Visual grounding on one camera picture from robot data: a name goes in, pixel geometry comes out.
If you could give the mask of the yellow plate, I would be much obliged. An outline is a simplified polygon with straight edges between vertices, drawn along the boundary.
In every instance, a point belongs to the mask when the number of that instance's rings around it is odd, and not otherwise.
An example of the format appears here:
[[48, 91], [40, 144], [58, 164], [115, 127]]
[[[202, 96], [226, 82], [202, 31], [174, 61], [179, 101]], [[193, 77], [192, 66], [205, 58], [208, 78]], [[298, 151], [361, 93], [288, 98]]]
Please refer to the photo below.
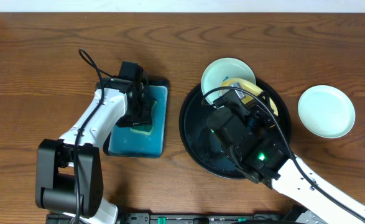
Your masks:
[[[225, 80], [221, 86], [236, 86], [236, 87], [240, 87], [246, 91], [249, 91], [250, 93], [256, 95], [257, 97], [259, 97], [259, 95], [264, 91], [263, 89], [261, 89], [260, 87], [258, 87], [257, 85], [242, 79], [242, 78], [230, 78]], [[254, 98], [245, 94], [244, 93], [244, 97], [241, 98], [241, 101], [246, 105], [248, 104], [250, 101], [252, 101]], [[272, 100], [272, 98], [269, 99], [269, 103], [270, 103], [270, 107], [272, 108], [272, 110], [274, 111], [274, 114], [276, 116], [279, 116], [279, 111], [276, 107], [276, 104], [274, 103], [274, 101]]]

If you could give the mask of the green yellow sponge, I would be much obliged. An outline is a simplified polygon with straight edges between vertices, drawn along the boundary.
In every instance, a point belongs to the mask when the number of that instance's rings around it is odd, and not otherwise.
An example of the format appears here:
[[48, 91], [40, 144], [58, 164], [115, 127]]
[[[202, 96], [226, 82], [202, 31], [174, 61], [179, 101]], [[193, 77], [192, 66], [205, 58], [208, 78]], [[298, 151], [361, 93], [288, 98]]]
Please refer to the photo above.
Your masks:
[[149, 108], [146, 107], [143, 111], [143, 123], [135, 125], [130, 128], [131, 132], [137, 133], [137, 134], [144, 134], [144, 135], [150, 135], [152, 134], [154, 130], [154, 110], [157, 105], [157, 102], [155, 100], [149, 101]]

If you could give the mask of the light green plate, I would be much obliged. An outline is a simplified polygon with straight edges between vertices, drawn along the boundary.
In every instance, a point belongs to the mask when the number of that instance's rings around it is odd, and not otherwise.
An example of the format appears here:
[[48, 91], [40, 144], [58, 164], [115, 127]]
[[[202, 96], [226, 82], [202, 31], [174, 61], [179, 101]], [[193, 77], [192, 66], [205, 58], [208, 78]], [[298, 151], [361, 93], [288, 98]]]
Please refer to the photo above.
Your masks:
[[239, 59], [227, 57], [215, 60], [207, 66], [201, 78], [201, 91], [204, 95], [232, 78], [241, 78], [256, 84], [256, 77], [249, 65]]
[[297, 109], [303, 125], [311, 133], [327, 139], [348, 134], [356, 120], [355, 108], [349, 97], [329, 85], [316, 85], [305, 90]]

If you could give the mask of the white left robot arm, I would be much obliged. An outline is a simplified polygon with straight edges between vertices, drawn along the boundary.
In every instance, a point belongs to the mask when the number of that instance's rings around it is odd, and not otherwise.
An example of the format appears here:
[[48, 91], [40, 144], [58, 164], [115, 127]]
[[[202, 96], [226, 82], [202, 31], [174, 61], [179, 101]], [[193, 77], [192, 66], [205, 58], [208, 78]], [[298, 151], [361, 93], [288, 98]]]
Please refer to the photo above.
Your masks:
[[79, 120], [58, 139], [38, 146], [35, 203], [72, 223], [115, 223], [118, 207], [103, 197], [100, 150], [115, 126], [150, 124], [152, 100], [141, 85], [95, 91]]

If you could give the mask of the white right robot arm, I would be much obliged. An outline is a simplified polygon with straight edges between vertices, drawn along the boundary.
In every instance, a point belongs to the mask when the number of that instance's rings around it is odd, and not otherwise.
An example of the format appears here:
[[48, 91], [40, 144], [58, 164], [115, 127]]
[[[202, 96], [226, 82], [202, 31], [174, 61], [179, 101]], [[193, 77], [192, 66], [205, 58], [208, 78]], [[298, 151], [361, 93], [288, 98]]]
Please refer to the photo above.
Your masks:
[[276, 117], [259, 106], [259, 120], [233, 116], [226, 152], [245, 178], [262, 183], [327, 223], [365, 223], [365, 205], [316, 174], [291, 150]]

